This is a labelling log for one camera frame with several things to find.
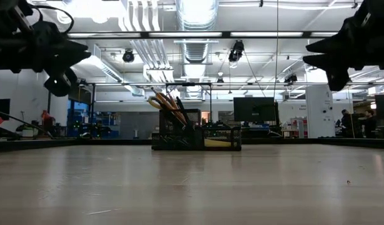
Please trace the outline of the person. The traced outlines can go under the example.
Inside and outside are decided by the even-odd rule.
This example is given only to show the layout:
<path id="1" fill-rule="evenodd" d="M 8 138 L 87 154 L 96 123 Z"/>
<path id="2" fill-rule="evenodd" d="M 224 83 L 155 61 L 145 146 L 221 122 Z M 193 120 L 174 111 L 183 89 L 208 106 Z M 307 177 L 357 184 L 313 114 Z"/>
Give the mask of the person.
<path id="1" fill-rule="evenodd" d="M 377 121 L 376 117 L 374 116 L 374 111 L 372 109 L 367 109 L 365 111 L 365 122 L 364 122 L 364 129 L 365 129 L 365 136 L 369 139 L 375 139 L 376 138 L 376 127 L 377 127 Z"/>
<path id="2" fill-rule="evenodd" d="M 342 113 L 341 127 L 342 127 L 343 137 L 354 138 L 355 132 L 354 132 L 354 125 L 353 125 L 353 117 L 351 113 L 347 109 L 343 109 L 341 113 Z"/>

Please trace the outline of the black mesh desk organizer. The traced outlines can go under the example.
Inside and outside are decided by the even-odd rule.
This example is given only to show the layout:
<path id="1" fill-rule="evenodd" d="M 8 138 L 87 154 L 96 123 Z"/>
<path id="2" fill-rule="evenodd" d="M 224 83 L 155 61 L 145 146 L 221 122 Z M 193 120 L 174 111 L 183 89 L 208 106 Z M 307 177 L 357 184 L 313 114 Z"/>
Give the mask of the black mesh desk organizer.
<path id="1" fill-rule="evenodd" d="M 202 123 L 199 109 L 185 109 L 192 128 L 176 125 L 159 111 L 159 131 L 152 134 L 152 149 L 164 151 L 241 151 L 241 128 L 223 123 Z M 205 147 L 204 140 L 228 141 L 232 147 Z"/>

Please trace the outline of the white pillar cabinet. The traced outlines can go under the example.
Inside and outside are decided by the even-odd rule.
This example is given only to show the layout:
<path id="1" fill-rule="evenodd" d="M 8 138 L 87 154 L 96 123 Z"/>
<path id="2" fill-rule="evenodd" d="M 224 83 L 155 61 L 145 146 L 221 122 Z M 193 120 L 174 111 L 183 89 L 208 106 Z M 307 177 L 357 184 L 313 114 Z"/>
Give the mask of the white pillar cabinet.
<path id="1" fill-rule="evenodd" d="M 327 84 L 306 88 L 308 137 L 321 138 L 335 135 L 333 95 Z"/>

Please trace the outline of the black aluminium table frame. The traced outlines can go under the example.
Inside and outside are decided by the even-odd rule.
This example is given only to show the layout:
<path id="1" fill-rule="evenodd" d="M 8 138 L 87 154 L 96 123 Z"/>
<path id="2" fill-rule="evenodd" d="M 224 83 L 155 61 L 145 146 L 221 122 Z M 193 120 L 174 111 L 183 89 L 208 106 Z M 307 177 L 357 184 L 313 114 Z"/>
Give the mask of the black aluminium table frame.
<path id="1" fill-rule="evenodd" d="M 322 39 L 336 34 L 334 31 L 133 31 L 133 32 L 72 32 L 69 39 Z M 384 139 L 314 138 L 304 140 L 245 139 L 244 144 L 326 144 L 384 149 Z M 148 139 L 40 139 L 27 141 L 0 140 L 0 151 L 53 148 L 76 145 L 149 145 Z"/>

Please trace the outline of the silver ceiling duct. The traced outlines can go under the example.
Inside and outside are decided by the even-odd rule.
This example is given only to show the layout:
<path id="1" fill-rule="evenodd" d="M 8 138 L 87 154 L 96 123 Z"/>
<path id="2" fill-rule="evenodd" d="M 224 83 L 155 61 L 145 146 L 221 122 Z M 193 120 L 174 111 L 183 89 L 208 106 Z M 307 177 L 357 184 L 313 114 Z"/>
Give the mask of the silver ceiling duct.
<path id="1" fill-rule="evenodd" d="M 218 15 L 219 0 L 175 0 L 180 31 L 212 31 Z M 210 48 L 208 42 L 182 44 L 189 63 L 203 63 Z"/>

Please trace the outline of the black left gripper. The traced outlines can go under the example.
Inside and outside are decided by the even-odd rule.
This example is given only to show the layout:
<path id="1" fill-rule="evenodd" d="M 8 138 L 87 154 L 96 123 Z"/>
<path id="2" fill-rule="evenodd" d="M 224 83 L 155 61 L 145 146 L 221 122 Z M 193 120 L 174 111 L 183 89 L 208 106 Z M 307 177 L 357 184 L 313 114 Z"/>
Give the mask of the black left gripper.
<path id="1" fill-rule="evenodd" d="M 64 74 L 71 66 L 91 56 L 84 44 L 68 39 L 52 22 L 39 21 L 32 31 L 0 35 L 0 70 L 19 73 L 32 69 L 40 73 L 55 63 L 55 72 Z"/>

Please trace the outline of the black wall screen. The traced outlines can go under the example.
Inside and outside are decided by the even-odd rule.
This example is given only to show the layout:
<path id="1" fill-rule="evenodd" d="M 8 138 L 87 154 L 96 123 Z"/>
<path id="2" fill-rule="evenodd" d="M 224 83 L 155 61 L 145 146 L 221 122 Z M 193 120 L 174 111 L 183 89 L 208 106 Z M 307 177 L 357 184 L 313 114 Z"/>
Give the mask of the black wall screen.
<path id="1" fill-rule="evenodd" d="M 5 114 L 10 114 L 10 99 L 0 99 L 0 118 L 4 121 L 8 121 L 9 117 L 5 116 Z"/>

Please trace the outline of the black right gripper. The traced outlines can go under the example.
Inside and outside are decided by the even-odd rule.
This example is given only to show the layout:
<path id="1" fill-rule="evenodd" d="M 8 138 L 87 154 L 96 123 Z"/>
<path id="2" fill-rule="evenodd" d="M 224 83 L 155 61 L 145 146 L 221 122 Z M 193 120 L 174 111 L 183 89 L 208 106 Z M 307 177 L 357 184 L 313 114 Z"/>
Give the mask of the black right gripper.
<path id="1" fill-rule="evenodd" d="M 346 71 L 348 66 L 329 54 L 346 51 L 348 42 L 358 64 L 384 70 L 384 6 L 360 6 L 335 35 L 306 46 L 311 53 L 323 54 L 304 56 L 303 61 L 324 71 Z"/>

